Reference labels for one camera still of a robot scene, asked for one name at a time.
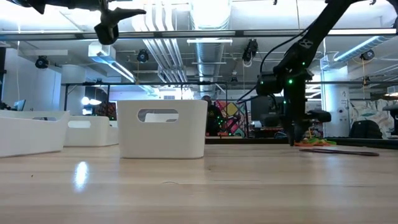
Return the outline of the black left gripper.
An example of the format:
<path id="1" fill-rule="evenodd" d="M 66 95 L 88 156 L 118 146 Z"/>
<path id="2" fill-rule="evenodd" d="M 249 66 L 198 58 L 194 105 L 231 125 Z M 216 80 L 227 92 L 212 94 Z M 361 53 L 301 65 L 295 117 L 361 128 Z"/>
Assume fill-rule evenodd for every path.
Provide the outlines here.
<path id="1" fill-rule="evenodd" d="M 119 37 L 118 22 L 130 17 L 146 14 L 143 9 L 122 9 L 115 10 L 108 8 L 107 0 L 99 0 L 100 23 L 94 29 L 99 42 L 102 45 L 111 45 Z"/>

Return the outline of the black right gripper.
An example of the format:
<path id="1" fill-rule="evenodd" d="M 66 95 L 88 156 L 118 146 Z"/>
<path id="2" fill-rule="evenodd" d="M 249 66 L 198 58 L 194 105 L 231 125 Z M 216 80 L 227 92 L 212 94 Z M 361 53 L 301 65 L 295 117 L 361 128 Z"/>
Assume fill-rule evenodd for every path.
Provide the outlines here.
<path id="1" fill-rule="evenodd" d="M 276 93 L 283 93 L 283 111 L 278 112 L 282 126 L 287 128 L 289 145 L 301 142 L 305 137 L 307 128 L 303 123 L 310 123 L 312 120 L 320 123 L 331 121 L 331 114 L 323 110 L 306 111 L 305 97 L 306 82 L 312 79 L 310 73 L 299 73 L 295 75 L 277 76 L 273 73 L 262 73 L 260 75 L 260 95 L 271 96 Z"/>

